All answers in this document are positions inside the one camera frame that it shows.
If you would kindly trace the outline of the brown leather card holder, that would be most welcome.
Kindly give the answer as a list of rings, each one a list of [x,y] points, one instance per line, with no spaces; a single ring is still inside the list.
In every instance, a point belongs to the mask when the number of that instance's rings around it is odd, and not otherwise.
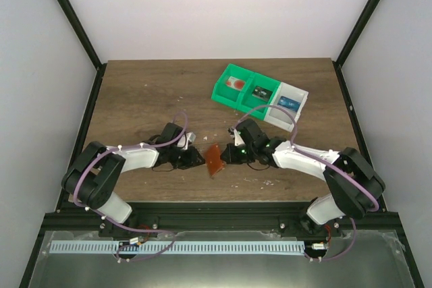
[[[213,178],[225,168],[225,164],[221,159],[221,149],[218,143],[212,144],[204,154],[205,163],[209,176]]]

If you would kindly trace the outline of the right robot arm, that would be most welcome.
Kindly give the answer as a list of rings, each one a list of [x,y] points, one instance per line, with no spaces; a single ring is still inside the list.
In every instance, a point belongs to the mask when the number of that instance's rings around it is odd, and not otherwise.
[[[313,199],[299,218],[304,234],[314,236],[334,219],[361,219],[366,213],[379,210],[384,181],[356,149],[317,150],[282,137],[270,138],[251,119],[240,122],[230,133],[234,141],[221,153],[223,162],[231,165],[258,162],[276,169],[299,171],[327,184],[329,193]]]

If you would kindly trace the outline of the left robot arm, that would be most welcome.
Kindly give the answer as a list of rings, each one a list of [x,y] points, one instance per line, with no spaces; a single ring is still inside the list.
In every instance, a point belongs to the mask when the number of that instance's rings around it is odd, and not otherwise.
[[[132,146],[105,146],[91,142],[63,176],[61,186],[78,206],[94,210],[114,222],[120,235],[129,237],[138,228],[132,207],[115,192],[119,176],[136,169],[155,169],[166,163],[173,170],[205,164],[196,136],[183,127],[167,123],[160,134]]]

